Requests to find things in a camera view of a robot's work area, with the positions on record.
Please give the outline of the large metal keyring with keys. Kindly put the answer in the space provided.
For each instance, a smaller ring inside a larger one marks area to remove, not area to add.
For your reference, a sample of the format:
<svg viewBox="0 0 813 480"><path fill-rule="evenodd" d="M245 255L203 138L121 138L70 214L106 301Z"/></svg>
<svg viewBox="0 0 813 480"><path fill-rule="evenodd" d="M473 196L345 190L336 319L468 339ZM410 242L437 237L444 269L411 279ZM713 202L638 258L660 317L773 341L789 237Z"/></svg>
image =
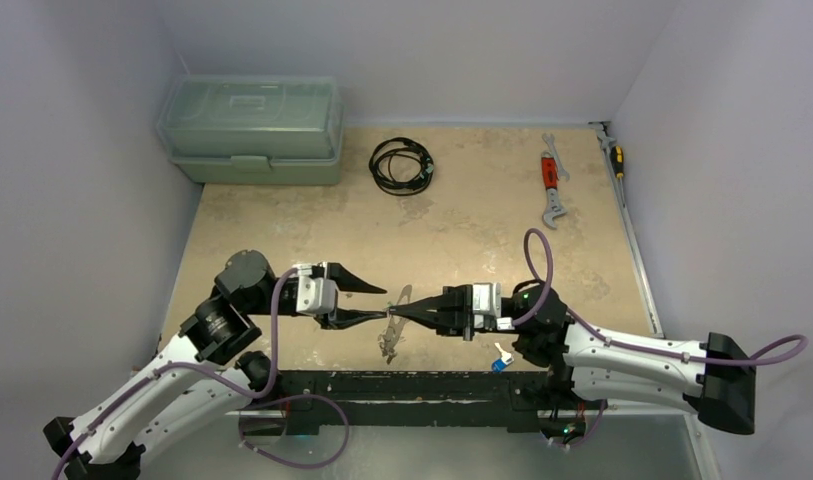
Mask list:
<svg viewBox="0 0 813 480"><path fill-rule="evenodd" d="M411 302L411 295L413 286L406 284L400 291L398 299L389 306L399 306ZM396 346L402 340L402 332L406 324L409 322L407 318L389 314L387 316L388 323L383 332L378 336L378 346L380 348L381 356L387 365L391 365L394 358L397 356Z"/></svg>

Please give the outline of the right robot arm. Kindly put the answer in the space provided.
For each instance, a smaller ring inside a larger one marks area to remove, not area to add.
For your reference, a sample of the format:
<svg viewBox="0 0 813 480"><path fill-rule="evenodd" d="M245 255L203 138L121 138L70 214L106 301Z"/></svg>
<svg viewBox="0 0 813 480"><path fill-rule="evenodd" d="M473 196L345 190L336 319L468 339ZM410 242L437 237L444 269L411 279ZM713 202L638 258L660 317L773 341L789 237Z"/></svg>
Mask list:
<svg viewBox="0 0 813 480"><path fill-rule="evenodd" d="M755 431L756 369L731 337L663 340L587 323L544 282L504 297L496 283L446 286L441 294L395 305L390 313L440 336L512 334L518 357L546 377L528 395L550 409L620 399L694 414L713 429Z"/></svg>

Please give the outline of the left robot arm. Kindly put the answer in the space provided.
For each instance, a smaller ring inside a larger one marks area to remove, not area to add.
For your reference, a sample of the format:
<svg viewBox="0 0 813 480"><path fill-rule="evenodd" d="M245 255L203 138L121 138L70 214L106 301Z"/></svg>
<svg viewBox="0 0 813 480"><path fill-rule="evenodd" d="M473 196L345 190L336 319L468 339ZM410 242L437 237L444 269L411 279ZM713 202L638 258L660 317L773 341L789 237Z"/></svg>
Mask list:
<svg viewBox="0 0 813 480"><path fill-rule="evenodd" d="M43 429L57 454L55 479L135 479L173 440L233 410L279 399L278 320L308 317L326 327L380 318L344 310L341 292L382 288L337 262L300 263L276 275L256 250L233 254L201 302L153 359L106 400Z"/></svg>

